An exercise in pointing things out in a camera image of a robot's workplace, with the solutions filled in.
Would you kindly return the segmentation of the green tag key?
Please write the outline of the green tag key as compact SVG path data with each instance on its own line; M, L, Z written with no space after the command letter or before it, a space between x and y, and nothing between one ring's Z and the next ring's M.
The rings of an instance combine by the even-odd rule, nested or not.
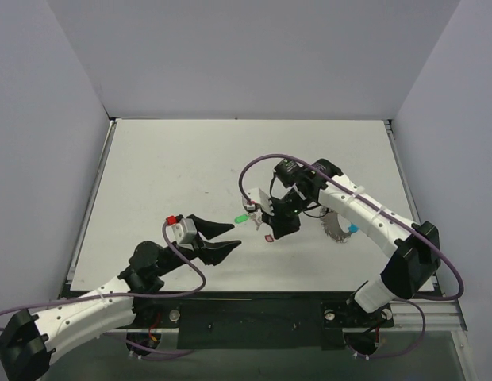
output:
M255 214L242 214L234 219L234 223L242 224L245 223L246 221L255 221L255 220L256 220Z

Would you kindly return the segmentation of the large keyring blue handle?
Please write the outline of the large keyring blue handle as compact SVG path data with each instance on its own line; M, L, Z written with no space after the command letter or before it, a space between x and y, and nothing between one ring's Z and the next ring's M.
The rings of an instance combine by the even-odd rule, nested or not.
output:
M339 244L344 244L359 229L348 220L342 218L336 211L321 208L319 217L325 235Z

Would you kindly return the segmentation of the black tag key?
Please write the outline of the black tag key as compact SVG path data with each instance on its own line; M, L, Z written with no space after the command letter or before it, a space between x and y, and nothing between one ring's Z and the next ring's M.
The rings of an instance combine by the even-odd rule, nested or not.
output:
M252 217L252 221L254 222L254 224L256 226L256 230L259 230L263 224L262 218L261 217Z

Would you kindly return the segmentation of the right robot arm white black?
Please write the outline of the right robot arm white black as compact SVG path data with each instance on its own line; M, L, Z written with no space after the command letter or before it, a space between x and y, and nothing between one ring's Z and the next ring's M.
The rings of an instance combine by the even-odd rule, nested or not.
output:
M288 190L282 198L258 192L263 222L276 239L300 228L300 213L316 203L350 221L372 239L388 257L384 270L365 282L346 306L348 319L363 325L375 311L396 298L411 299L440 266L440 258L428 247L439 244L437 228L400 217L368 196L337 166L319 159L313 168L284 159L274 175Z

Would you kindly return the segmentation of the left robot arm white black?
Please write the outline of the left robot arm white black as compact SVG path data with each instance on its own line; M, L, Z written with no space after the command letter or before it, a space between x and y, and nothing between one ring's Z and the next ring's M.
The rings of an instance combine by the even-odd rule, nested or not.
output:
M0 334L0 362L9 380L38 380L60 357L91 339L134 323L145 327L156 315L154 301L164 298L163 276L193 260L218 265L239 240L215 242L232 230L230 223L191 214L170 216L162 226L174 239L165 246L142 241L125 270L78 298L59 300L47 309L18 307Z

